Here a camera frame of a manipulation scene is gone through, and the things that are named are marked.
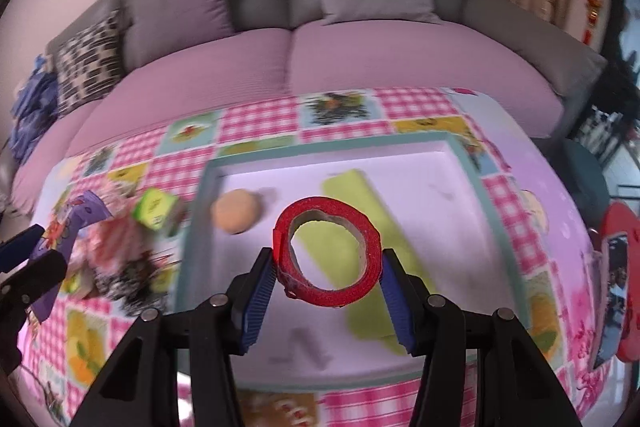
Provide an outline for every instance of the foam ball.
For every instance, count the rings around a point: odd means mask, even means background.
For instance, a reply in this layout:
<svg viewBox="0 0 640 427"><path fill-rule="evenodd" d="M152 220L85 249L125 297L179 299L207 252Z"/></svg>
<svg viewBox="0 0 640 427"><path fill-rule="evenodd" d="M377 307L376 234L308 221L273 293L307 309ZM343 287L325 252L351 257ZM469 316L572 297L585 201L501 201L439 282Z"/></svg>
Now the foam ball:
<svg viewBox="0 0 640 427"><path fill-rule="evenodd" d="M211 205L213 224L226 233L242 233L249 230L260 217L258 196L244 188L236 188L222 194Z"/></svg>

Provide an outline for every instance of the tablecloth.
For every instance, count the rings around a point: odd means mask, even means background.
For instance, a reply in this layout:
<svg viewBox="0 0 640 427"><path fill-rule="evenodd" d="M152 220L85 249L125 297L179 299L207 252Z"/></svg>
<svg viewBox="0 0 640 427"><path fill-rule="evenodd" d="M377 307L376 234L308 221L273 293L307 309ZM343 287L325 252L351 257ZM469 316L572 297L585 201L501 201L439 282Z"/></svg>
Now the tablecloth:
<svg viewBox="0 0 640 427"><path fill-rule="evenodd" d="M508 232L526 286L530 332L583 417L609 374L609 363L593 373L586 372L594 329L584 259L588 236L573 202L542 155L504 110L484 94L448 88L350 90L288 96L196 115L66 158L47 178L34 222L46 226L56 202L100 188L110 178L135 182L138 194L157 187L191 201L207 161L221 155L431 130L456 134L473 156ZM161 250L164 263L178 268L181 237L178 234L168 244L155 247ZM162 304L170 309L171 292L165 297ZM59 399L61 420L72 418L95 376L92 369L99 369L133 320L117 301L74 301L60 294L49 320L23 329L23 363L48 383ZM89 346L82 357L78 347L68 341L79 335ZM463 426L474 423L475 377L476 367L470 363ZM249 423L260 417L264 425L286 425L287 421L333 427L406 425L417 389L415 380L315 395L241 393L241 402ZM186 380L180 381L179 391L182 423L191 425ZM42 401L42 391L35 385L33 393Z"/></svg>

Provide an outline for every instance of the pink sofa cover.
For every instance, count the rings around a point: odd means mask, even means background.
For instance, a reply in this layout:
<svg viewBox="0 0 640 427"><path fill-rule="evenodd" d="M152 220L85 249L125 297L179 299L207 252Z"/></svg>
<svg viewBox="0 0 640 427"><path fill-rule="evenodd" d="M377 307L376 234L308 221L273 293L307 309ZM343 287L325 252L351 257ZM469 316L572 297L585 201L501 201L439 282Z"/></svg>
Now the pink sofa cover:
<svg viewBox="0 0 640 427"><path fill-rule="evenodd" d="M66 156L209 109L283 96L291 33L251 30L159 58L128 74Z"/></svg>
<svg viewBox="0 0 640 427"><path fill-rule="evenodd" d="M294 32L293 94L361 87L466 87L495 99L530 137L547 137L562 103L528 62L455 23L360 21Z"/></svg>
<svg viewBox="0 0 640 427"><path fill-rule="evenodd" d="M27 162L15 173L11 191L11 202L15 208L24 214L31 214L49 172L65 157L71 140L101 103L101 100L94 100L81 105L54 123L44 134Z"/></svg>

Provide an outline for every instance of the tape roll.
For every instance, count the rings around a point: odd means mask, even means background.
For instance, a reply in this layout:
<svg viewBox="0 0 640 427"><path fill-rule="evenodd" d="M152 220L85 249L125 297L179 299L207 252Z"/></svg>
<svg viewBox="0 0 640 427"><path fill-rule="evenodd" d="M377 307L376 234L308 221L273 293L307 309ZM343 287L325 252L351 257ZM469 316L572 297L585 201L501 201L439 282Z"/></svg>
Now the tape roll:
<svg viewBox="0 0 640 427"><path fill-rule="evenodd" d="M349 230L360 248L360 277L351 286L325 290L311 284L300 270L291 239L309 221L329 221ZM315 196L295 201L284 209L273 229L273 260L278 281L287 296L315 306L338 308L362 299L380 279L382 245L369 218L352 206L332 198Z"/></svg>

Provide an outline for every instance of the white tray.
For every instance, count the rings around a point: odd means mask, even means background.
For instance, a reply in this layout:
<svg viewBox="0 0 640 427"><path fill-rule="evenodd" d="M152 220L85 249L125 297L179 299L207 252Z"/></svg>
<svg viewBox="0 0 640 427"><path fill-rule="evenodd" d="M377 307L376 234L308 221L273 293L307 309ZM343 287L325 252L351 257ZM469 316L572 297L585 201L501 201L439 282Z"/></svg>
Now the white tray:
<svg viewBox="0 0 640 427"><path fill-rule="evenodd" d="M186 243L179 311L224 292L234 276L249 271L260 248L271 246L273 226L287 205L322 195L321 183L329 176L359 169L414 247L438 293L464 310L491 314L499 307L512 308L527 325L510 242L457 140L429 133L344 140L340 150L331 150L335 147L335 142L294 146L272 151L277 158L265 158L268 152L262 152L210 163ZM212 229L209 206L235 188L259 192L266 208L251 230L227 235ZM294 238L293 245L305 276L331 288L302 242ZM316 357L308 354L312 344ZM401 381L418 377L423 363L422 358L393 354L380 341L356 339L344 310L289 299L278 282L257 343L244 357L232 357L238 386L264 391Z"/></svg>

